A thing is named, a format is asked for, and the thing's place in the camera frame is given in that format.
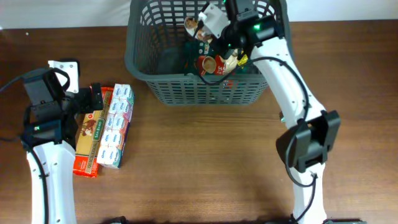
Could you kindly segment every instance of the white wall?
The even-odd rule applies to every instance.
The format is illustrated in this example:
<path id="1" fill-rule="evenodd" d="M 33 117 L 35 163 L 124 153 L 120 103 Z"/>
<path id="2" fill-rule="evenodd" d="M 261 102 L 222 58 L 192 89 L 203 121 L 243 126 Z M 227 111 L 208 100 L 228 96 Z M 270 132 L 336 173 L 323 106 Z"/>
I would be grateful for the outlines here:
<path id="1" fill-rule="evenodd" d="M 287 2 L 291 21 L 398 19 L 398 0 Z M 129 4 L 130 0 L 0 0 L 0 27 L 125 26 Z"/>

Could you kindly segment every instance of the wooden table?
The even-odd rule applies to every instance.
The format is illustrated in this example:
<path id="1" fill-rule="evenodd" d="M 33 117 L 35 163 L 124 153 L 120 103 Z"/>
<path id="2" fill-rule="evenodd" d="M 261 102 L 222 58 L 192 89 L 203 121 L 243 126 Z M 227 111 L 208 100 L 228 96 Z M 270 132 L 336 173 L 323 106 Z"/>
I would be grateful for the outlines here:
<path id="1" fill-rule="evenodd" d="M 293 23 L 297 66 L 342 125 L 327 162 L 329 218 L 398 218 L 398 21 Z M 286 217 L 292 183 L 275 140 L 285 131 L 270 90 L 250 106 L 169 107 L 125 69 L 126 27 L 2 30 L 0 84 L 75 57 L 80 85 L 128 83 L 137 100 L 120 170 L 74 176 L 79 223 L 104 218 L 228 222 Z M 0 136 L 22 131 L 20 83 L 0 97 Z M 0 222 L 29 223 L 31 184 L 19 143 L 0 142 Z"/>

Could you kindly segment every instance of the plastic basket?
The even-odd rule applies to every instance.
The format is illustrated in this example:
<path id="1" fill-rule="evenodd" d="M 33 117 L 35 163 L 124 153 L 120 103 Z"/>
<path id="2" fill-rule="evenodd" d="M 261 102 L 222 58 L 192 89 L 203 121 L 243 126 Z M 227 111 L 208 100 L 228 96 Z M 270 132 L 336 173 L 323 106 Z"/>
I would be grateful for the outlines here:
<path id="1" fill-rule="evenodd" d="M 225 12 L 223 0 L 210 1 Z M 285 0 L 253 1 L 261 16 L 275 16 L 284 28 L 291 55 Z M 158 99 L 168 105 L 247 105 L 267 88 L 257 73 L 235 74 L 220 86 L 207 86 L 197 76 L 183 73 L 182 46 L 193 41 L 184 29 L 187 16 L 197 18 L 206 1 L 133 0 L 127 28 L 125 63 L 137 79 L 147 82 Z M 209 82 L 222 77 L 205 75 Z"/>

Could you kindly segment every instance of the brown tabletop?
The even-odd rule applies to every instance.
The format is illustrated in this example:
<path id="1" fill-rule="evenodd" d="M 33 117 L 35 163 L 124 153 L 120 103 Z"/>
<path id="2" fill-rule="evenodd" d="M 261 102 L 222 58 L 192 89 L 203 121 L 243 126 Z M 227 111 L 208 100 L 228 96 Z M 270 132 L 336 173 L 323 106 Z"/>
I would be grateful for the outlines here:
<path id="1" fill-rule="evenodd" d="M 342 124 L 329 154 L 329 218 L 398 218 L 398 21 L 292 23 L 297 66 Z M 124 66 L 126 27 L 0 32 L 0 85 L 48 60 L 80 60 L 80 86 L 130 84 L 136 94 L 120 170 L 74 176 L 78 223 L 231 222 L 286 217 L 292 183 L 275 149 L 285 131 L 270 90 L 249 106 L 163 105 Z M 22 131 L 21 83 L 0 96 L 0 136 Z M 31 181 L 19 143 L 0 142 L 0 223 L 29 223 Z"/>

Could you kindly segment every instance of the red and gold package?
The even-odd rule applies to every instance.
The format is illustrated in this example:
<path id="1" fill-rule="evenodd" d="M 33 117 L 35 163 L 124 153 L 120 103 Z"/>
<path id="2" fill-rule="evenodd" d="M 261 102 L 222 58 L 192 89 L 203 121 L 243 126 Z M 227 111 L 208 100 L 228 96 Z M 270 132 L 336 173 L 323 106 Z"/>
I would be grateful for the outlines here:
<path id="1" fill-rule="evenodd" d="M 101 90 L 104 109 L 86 114 L 81 126 L 76 145 L 76 159 L 73 165 L 73 173 L 76 175 L 85 177 L 97 177 L 98 175 L 96 157 L 113 95 L 113 88 L 111 87 L 102 87 Z"/>

